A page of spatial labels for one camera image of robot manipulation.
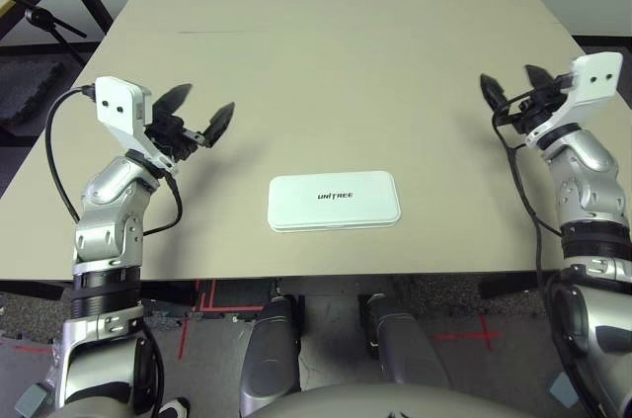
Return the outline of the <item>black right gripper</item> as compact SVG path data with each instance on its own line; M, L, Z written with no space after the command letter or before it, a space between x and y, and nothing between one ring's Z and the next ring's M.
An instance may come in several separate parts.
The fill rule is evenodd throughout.
M495 78L480 75L483 98L494 113L493 126L510 125L515 131L533 131L566 102L565 93L550 88L555 85L556 79L546 69L532 64L526 64L524 69L533 90L508 101L503 87Z

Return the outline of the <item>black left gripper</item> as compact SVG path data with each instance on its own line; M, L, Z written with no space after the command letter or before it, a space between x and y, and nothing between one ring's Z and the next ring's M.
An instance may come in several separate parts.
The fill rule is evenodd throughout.
M235 103L221 107L210 119L203 135L184 127L184 121L173 116L186 101L192 85L180 84L153 103L154 121L146 127L146 135L158 150L173 161L187 160L199 146L212 147L226 132L232 120Z

